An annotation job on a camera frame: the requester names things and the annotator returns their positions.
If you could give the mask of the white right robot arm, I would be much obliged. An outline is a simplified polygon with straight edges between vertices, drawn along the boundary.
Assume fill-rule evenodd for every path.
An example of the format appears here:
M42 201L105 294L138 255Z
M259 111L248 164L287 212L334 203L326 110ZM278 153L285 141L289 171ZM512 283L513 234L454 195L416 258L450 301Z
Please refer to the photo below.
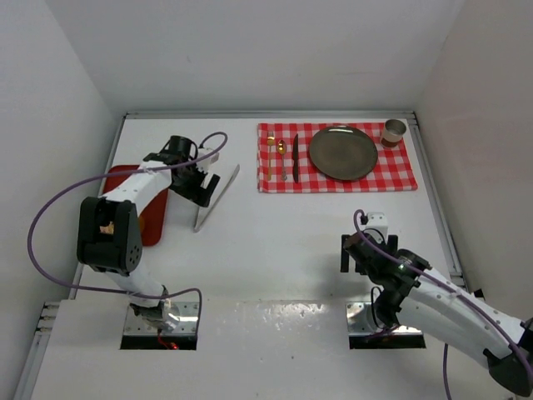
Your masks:
M532 394L532 321L500 312L457 287L397 238L378 243L365 232L341 238L341 271L347 258L356 272L381 289L361 313L368 335L400 326L427 333L486 368L503 388Z

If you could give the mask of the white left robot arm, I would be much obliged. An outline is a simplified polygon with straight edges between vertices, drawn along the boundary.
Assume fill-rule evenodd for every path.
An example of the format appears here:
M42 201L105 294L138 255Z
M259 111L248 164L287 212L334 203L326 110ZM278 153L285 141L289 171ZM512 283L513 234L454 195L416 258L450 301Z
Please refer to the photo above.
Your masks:
M200 208L208 207L220 181L209 170L218 156L218 151L204 143L172 136L159 152L146 155L113 190L82 201L78 261L113 280L128 296L135 316L158 332L171 331L179 318L167 288L151 276L142 261L139 218L166 190Z

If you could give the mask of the metal serving tongs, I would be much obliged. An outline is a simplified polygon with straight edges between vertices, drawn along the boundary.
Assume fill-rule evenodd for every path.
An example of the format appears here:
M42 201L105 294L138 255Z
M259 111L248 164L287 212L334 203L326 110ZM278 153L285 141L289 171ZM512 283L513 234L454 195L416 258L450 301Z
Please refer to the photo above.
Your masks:
M208 207L197 206L195 222L193 225L194 233L199 233L202 230L202 228L206 225L208 218L214 213L214 210L216 209L218 204L221 202L222 198L225 196L225 194L227 193L231 185L237 179L237 176L240 171L241 171L241 166L237 164L233 168L231 175L228 177L227 181L224 183L222 188L221 189L216 188L216 191L214 193L215 197L211 200Z

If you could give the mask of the round orange bun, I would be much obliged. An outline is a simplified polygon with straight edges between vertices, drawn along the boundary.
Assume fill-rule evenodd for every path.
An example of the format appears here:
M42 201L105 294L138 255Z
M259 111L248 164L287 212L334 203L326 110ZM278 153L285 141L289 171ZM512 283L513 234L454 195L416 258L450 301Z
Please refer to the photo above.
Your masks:
M110 222L108 225L101 225L99 227L101 234L113 235L114 234L114 222Z

